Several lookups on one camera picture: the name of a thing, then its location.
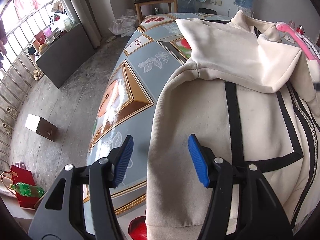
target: cream hoodie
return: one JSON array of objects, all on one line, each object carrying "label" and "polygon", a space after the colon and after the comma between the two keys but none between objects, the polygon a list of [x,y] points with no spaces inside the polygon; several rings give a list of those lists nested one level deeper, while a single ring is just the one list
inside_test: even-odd
[{"label": "cream hoodie", "polygon": [[[233,109],[228,113],[225,82],[236,84],[244,161],[301,156],[264,173],[297,231],[320,199],[320,109],[303,52],[279,43],[275,24],[241,10],[228,24],[176,22],[192,53],[156,105],[148,154],[148,240],[198,238],[212,190],[199,182],[187,141],[194,133],[201,145],[232,163],[237,153],[231,148]],[[262,33],[258,38],[254,26]],[[236,226],[237,186],[232,195],[228,234]]]}]

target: plastic bag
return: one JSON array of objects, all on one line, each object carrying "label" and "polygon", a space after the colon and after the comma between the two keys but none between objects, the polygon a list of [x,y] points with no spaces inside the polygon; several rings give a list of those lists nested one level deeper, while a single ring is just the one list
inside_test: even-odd
[{"label": "plastic bag", "polygon": [[68,19],[69,16],[64,13],[55,13],[55,15],[58,15],[60,17],[60,19],[56,22],[50,23],[50,27],[54,26],[53,28],[51,27],[51,29],[54,30],[54,29],[58,28],[61,31],[65,30],[66,27],[65,27],[65,24],[63,21]]},{"label": "plastic bag", "polygon": [[195,2],[196,2],[196,0],[179,0],[178,12],[179,13],[186,13],[186,12],[194,13],[194,12],[196,12]]},{"label": "plastic bag", "polygon": [[129,37],[135,31],[134,27],[138,16],[135,15],[135,11],[132,9],[127,9],[125,16],[122,15],[121,18],[113,21],[109,27],[109,30],[115,35],[121,35],[121,37]]}]

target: red paper bag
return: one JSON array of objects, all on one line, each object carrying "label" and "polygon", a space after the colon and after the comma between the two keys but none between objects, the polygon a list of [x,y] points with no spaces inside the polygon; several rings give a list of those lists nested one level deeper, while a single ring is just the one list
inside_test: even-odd
[{"label": "red paper bag", "polygon": [[37,41],[39,41],[40,45],[41,44],[44,44],[45,42],[45,35],[43,33],[43,31],[39,31],[36,35],[35,35],[35,38]]},{"label": "red paper bag", "polygon": [[[24,169],[21,169],[17,166],[11,165],[11,171],[17,173],[17,177],[12,175],[12,181],[13,184],[16,184],[18,182],[23,182],[29,185],[35,186],[35,181],[33,180],[31,171],[27,171]],[[17,199],[19,201],[19,205],[23,208],[33,208],[36,202],[39,200],[38,197],[25,197],[21,196],[19,193],[16,192]]]}]

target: white plastic bag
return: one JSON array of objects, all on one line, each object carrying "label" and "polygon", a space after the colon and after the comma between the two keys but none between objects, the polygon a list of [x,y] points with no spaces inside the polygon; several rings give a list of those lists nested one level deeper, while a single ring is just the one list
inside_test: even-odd
[{"label": "white plastic bag", "polygon": [[109,30],[113,34],[121,35],[121,37],[129,37],[136,31],[134,25],[138,16],[135,15],[134,10],[132,9],[127,9],[125,14],[125,16],[122,15],[121,18],[113,21],[109,27]]},{"label": "white plastic bag", "polygon": [[56,22],[50,23],[50,25],[54,26],[51,29],[54,30],[55,28],[58,28],[61,31],[65,30],[66,27],[65,27],[63,21],[66,20],[67,18],[69,18],[69,16],[64,14],[64,13],[55,13],[55,14],[58,15],[60,17],[60,19],[58,21],[56,21]]}]

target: hoodie hood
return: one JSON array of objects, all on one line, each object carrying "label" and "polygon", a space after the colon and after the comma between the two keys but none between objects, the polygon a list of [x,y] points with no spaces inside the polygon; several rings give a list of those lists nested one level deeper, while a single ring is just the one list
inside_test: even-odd
[{"label": "hoodie hood", "polygon": [[[220,78],[262,93],[274,93],[292,75],[303,53],[281,44],[275,24],[249,18],[239,10],[229,24],[199,19],[176,23],[192,48],[199,78]],[[257,38],[256,27],[261,34]]]}]

